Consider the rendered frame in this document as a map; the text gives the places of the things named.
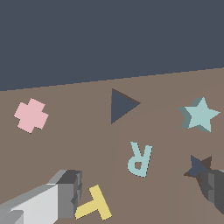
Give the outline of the brown slotted board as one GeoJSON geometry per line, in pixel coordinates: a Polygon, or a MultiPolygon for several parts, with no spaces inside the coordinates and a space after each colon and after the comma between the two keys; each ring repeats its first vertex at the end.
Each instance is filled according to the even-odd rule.
{"type": "Polygon", "coordinates": [[[82,200],[98,185],[112,213],[56,224],[224,224],[187,174],[193,158],[224,169],[224,67],[0,92],[0,204],[75,169],[82,171],[82,200]],[[211,132],[181,127],[179,107],[199,97],[220,111],[211,132]],[[49,116],[28,133],[14,114],[31,98],[49,116]],[[152,147],[145,178],[127,168],[131,142],[141,154],[152,147]]]}

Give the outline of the pink cross block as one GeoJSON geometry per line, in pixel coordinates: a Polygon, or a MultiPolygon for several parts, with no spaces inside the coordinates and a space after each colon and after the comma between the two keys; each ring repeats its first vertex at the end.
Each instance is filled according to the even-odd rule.
{"type": "Polygon", "coordinates": [[[19,120],[17,126],[28,133],[32,133],[34,128],[42,130],[49,116],[43,111],[44,107],[44,103],[32,98],[27,104],[20,102],[14,114],[19,120]]]}

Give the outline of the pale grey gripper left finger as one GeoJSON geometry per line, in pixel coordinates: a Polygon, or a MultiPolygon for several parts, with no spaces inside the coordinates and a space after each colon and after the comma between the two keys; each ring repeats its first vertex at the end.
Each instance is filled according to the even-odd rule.
{"type": "Polygon", "coordinates": [[[54,224],[73,218],[82,195],[82,171],[59,170],[47,184],[0,205],[0,224],[54,224]]]}

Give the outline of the light blue star block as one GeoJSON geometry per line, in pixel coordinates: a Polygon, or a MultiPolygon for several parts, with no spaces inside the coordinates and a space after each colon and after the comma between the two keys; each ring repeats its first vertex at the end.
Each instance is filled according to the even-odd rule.
{"type": "Polygon", "coordinates": [[[220,113],[220,111],[210,109],[207,106],[205,97],[196,98],[190,106],[179,107],[178,109],[184,116],[182,128],[196,127],[205,132],[212,131],[211,120],[220,113]]]}

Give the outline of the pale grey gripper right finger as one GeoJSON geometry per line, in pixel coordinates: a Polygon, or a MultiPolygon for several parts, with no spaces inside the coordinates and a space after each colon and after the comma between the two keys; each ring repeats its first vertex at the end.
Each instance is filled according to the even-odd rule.
{"type": "Polygon", "coordinates": [[[203,196],[224,214],[224,170],[203,171],[200,177],[203,196]]]}

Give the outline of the light blue letter R block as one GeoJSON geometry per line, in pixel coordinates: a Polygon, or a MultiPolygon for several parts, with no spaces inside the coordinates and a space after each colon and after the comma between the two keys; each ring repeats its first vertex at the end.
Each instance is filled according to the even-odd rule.
{"type": "Polygon", "coordinates": [[[129,159],[127,168],[130,173],[145,178],[151,159],[152,147],[146,145],[143,154],[141,154],[138,143],[131,142],[130,145],[133,150],[133,156],[129,159]]]}

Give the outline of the yellow letter T block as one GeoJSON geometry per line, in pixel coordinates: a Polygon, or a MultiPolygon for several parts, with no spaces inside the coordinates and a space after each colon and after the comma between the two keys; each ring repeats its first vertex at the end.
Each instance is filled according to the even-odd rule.
{"type": "Polygon", "coordinates": [[[101,219],[105,221],[106,219],[112,216],[112,213],[109,210],[109,206],[102,194],[101,188],[98,185],[92,186],[89,188],[92,200],[77,207],[75,213],[75,219],[91,214],[94,211],[98,211],[101,219]]]}

